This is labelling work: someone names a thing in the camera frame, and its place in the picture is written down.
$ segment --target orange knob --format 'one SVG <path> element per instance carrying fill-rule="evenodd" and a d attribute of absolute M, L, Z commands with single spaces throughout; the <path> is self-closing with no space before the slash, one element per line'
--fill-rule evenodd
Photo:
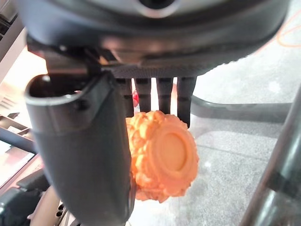
<path fill-rule="evenodd" d="M 160 111 L 127 118 L 136 199 L 183 196 L 198 173 L 197 148 L 187 125 Z"/>

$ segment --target gray floor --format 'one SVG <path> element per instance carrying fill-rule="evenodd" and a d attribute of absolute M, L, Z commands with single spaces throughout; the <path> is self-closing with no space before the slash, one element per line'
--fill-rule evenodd
<path fill-rule="evenodd" d="M 301 10 L 293 0 L 288 18 Z M 285 27 L 301 25 L 301 15 Z M 301 44 L 301 29 L 283 37 Z M 217 103 L 292 102 L 301 84 L 301 48 L 276 40 L 238 62 L 200 76 L 194 95 Z M 187 195 L 135 204 L 132 226 L 237 226 L 269 160 L 282 125 L 191 116 L 199 174 Z"/>

